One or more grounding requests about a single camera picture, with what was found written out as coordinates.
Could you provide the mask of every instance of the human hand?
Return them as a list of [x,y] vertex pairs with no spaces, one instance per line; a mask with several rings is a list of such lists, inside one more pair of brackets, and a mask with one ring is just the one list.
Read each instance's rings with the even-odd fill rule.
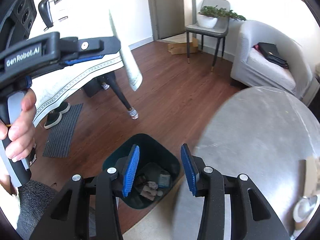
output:
[[12,141],[5,153],[13,162],[26,158],[34,146],[35,127],[32,123],[36,115],[36,95],[29,89],[21,102],[21,113],[9,129],[0,122],[0,140],[6,138],[7,134]]

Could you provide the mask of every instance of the brown box on table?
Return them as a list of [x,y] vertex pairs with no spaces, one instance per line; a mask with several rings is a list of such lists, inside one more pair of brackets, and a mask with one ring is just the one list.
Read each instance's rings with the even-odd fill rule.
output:
[[[198,52],[198,40],[195,37],[192,37],[192,42],[190,44],[190,53]],[[187,53],[187,43],[169,43],[168,51],[172,54],[186,54]]]

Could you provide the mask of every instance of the wooden floor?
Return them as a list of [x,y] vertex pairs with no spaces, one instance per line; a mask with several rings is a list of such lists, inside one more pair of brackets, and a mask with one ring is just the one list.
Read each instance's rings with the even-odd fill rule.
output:
[[[213,56],[207,53],[171,55],[167,44],[152,42],[134,49],[134,58],[143,82],[133,92],[125,69],[116,70],[119,86],[138,111],[132,120],[114,92],[101,90],[92,98],[82,90],[70,96],[72,105],[84,103],[73,134],[68,158],[42,157],[50,130],[36,128],[37,161],[31,166],[32,179],[60,190],[74,174],[99,174],[104,160],[124,141],[137,133],[147,133],[179,158],[180,147],[196,146],[206,124],[217,109],[239,91],[229,85],[231,62],[218,58],[213,73]],[[119,204],[122,232],[136,224],[151,209],[134,210]]]

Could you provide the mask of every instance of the door frame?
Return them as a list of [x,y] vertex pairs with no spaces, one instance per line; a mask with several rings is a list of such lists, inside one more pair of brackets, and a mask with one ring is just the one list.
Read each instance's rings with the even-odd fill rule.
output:
[[[157,41],[159,39],[158,34],[158,20],[156,15],[156,0],[148,0],[149,2],[149,11],[151,18],[151,27],[153,40]],[[196,0],[192,0],[192,23],[196,23]]]

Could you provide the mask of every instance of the black handbag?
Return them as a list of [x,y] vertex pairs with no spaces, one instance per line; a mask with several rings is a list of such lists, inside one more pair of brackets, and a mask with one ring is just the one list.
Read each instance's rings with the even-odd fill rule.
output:
[[288,62],[281,58],[275,44],[259,42],[258,46],[261,54],[266,58],[266,60],[277,64],[284,69],[289,68]]

